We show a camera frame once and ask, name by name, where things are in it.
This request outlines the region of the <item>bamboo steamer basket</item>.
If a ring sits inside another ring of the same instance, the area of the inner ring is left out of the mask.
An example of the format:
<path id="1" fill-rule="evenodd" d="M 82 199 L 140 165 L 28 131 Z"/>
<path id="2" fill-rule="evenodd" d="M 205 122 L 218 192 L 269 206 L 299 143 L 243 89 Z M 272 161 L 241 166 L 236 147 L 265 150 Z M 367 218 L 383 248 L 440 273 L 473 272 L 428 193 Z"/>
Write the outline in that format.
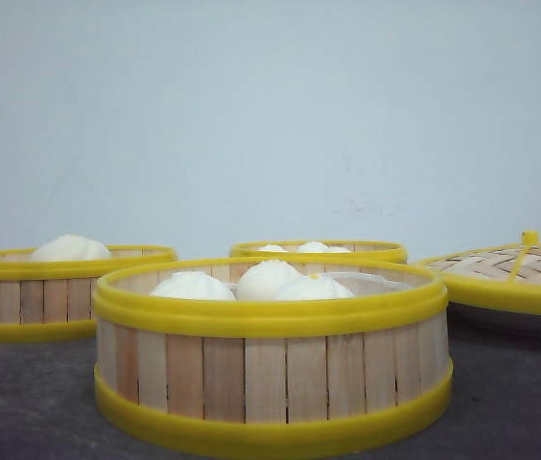
<path id="1" fill-rule="evenodd" d="M 391 293 L 308 301 L 212 301 L 151 296 L 173 273 L 236 284 L 256 262 L 152 264 L 102 277 L 94 294 L 100 411 L 125 432 L 226 457 L 314 457 L 382 446 L 433 424 L 453 375 L 447 290 L 405 264 L 295 263 L 381 275 Z"/>
<path id="2" fill-rule="evenodd" d="M 318 241 L 329 246 L 326 253 L 296 253 L 296 248 L 304 242 Z M 260 252 L 256 248 L 265 244 L 279 244 L 286 252 Z M 306 240 L 306 241 L 252 241 L 234 244 L 229 252 L 231 257 L 294 256 L 302 259 L 307 256 L 325 257 L 331 260 L 372 260 L 404 264 L 408 252 L 404 245 L 389 241 L 350 241 L 350 240 Z"/>
<path id="3" fill-rule="evenodd" d="M 109 272 L 178 259 L 161 245 L 111 245 L 110 257 L 92 261 L 34 262 L 32 248 L 0 250 L 0 343 L 93 336 L 92 294 Z"/>

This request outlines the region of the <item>woven bamboo steamer lid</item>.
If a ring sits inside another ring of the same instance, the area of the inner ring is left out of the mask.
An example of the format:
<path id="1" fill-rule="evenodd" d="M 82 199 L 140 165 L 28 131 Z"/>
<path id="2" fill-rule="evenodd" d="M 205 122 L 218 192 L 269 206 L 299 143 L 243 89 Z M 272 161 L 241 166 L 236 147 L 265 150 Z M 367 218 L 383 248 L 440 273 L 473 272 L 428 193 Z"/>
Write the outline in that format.
<path id="1" fill-rule="evenodd" d="M 541 241 L 534 230 L 519 242 L 422 259 L 439 273 L 455 304 L 541 316 Z"/>

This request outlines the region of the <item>white bun rear left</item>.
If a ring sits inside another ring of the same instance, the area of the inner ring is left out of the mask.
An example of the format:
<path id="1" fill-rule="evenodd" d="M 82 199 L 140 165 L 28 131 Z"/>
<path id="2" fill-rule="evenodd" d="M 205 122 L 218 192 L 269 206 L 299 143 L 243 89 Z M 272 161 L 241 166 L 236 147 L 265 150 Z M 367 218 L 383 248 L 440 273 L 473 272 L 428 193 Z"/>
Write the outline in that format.
<path id="1" fill-rule="evenodd" d="M 265 244 L 256 248 L 260 252 L 286 252 L 287 249 L 279 244 Z"/>

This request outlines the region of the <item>white bun front right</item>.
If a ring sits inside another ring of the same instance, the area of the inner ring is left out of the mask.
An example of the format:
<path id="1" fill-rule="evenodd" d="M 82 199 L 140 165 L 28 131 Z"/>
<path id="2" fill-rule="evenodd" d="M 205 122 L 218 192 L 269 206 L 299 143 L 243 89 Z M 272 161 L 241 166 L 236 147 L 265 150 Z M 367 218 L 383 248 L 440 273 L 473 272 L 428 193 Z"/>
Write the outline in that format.
<path id="1" fill-rule="evenodd" d="M 327 277 L 303 276 L 280 287 L 275 301 L 308 301 L 353 298 L 355 294 L 338 281 Z"/>

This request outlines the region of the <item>white bun front left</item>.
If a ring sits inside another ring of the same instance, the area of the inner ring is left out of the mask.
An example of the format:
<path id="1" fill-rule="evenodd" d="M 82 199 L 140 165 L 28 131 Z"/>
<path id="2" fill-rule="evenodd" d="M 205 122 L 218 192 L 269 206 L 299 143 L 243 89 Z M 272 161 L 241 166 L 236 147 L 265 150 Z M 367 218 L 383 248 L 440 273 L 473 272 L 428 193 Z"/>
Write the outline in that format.
<path id="1" fill-rule="evenodd" d="M 173 273 L 151 291 L 151 296 L 212 301 L 236 299 L 226 283 L 202 271 Z"/>

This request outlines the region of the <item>white bun in left basket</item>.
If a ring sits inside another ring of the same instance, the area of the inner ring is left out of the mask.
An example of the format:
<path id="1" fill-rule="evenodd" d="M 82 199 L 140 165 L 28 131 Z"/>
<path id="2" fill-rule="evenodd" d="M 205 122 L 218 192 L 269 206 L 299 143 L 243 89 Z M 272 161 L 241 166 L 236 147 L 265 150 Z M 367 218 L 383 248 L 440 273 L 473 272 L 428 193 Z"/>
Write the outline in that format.
<path id="1" fill-rule="evenodd" d="M 33 251 L 32 262 L 96 261 L 110 259 L 108 248 L 87 237 L 66 234 L 46 242 Z"/>

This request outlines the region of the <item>white plate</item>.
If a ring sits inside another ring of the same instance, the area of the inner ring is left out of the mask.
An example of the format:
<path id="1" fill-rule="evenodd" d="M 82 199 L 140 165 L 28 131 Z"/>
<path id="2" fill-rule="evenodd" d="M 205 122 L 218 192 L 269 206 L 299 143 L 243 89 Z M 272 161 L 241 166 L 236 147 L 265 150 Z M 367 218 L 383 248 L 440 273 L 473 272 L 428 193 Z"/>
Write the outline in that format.
<path id="1" fill-rule="evenodd" d="M 493 310 L 451 302 L 449 310 L 480 327 L 511 334 L 541 337 L 541 315 Z"/>

